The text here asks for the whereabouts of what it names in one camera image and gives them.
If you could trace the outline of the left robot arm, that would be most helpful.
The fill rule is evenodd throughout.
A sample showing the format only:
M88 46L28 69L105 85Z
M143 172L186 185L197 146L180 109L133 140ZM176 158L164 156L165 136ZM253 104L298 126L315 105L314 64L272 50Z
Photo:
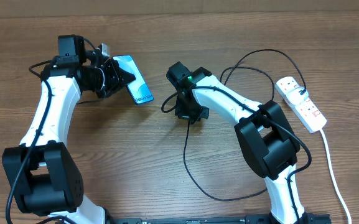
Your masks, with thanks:
M90 50L80 35L58 37L58 55L41 62L42 93L31 126L16 147L8 147L2 165L11 186L5 218L12 222L11 205L46 222L114 223L106 208L84 193L82 175L67 149L73 111L84 91L104 100L135 81L111 58L102 43Z

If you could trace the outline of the blue Galaxy smartphone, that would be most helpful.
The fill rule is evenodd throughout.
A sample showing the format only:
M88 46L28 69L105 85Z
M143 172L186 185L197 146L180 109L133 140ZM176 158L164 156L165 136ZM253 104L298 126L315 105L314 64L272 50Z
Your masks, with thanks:
M113 57L118 61L119 67L124 71L132 73L135 80L126 85L136 105L141 105L154 100L138 66L130 55L117 55Z

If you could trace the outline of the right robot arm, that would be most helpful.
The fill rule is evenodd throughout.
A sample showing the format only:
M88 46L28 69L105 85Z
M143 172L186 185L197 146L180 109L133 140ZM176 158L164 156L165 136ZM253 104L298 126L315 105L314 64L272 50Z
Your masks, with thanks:
M242 97L203 67L191 72L177 62L166 77L177 91L173 110L178 118L192 125L213 110L234 127L246 163L266 183L271 223L305 223L295 182L300 171L296 154L303 143L281 107L272 100L262 104Z

